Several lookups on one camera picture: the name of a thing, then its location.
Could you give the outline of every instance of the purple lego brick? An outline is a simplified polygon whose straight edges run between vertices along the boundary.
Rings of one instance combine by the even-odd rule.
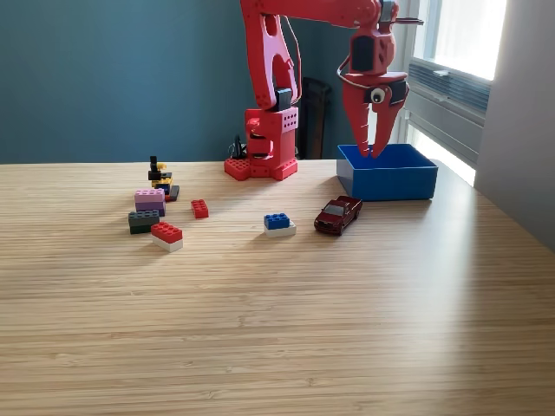
[[[163,189],[139,189],[135,193],[135,203],[163,202],[166,196]]]
[[[141,211],[158,211],[161,217],[166,216],[166,201],[162,202],[137,202],[135,203],[135,210]]]

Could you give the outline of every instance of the cable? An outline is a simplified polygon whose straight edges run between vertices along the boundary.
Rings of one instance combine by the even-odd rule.
[[[303,97],[303,63],[301,60],[301,49],[298,47],[298,39],[295,36],[295,31],[293,30],[292,26],[291,26],[291,22],[289,21],[289,17],[284,16],[285,21],[287,22],[287,26],[289,26],[289,31],[291,32],[291,35],[293,36],[293,40],[295,41],[295,45],[297,46],[297,62],[298,62],[298,71],[297,71],[297,89],[298,89],[298,97],[296,100],[291,102],[291,105],[294,106],[295,104],[297,104],[299,101],[301,101],[301,98]]]
[[[356,82],[353,82],[351,80],[348,80],[347,78],[345,78],[341,73],[343,71],[343,69],[347,66],[347,64],[350,62],[350,55],[347,55],[347,57],[345,58],[345,61],[343,61],[343,63],[341,65],[339,65],[339,68],[337,69],[337,76],[339,77],[339,79],[349,85],[352,85],[353,87],[357,87],[357,88],[361,88],[361,89],[371,89],[372,87],[367,87],[365,85],[361,85],[361,84],[357,84]]]

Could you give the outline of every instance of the toy car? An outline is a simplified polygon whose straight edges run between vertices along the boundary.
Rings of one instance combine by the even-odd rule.
[[[330,201],[314,221],[317,231],[341,236],[352,221],[361,213],[361,199],[339,197]]]

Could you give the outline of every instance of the blue plastic bin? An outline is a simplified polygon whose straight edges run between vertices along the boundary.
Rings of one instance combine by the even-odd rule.
[[[438,167],[411,145],[388,145],[378,159],[339,146],[337,177],[352,198],[397,201],[434,197]]]

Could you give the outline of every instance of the car windshield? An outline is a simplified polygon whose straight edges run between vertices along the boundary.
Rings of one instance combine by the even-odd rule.
[[[338,217],[343,216],[343,207],[342,206],[328,205],[323,209],[323,211],[326,214],[337,215]]]

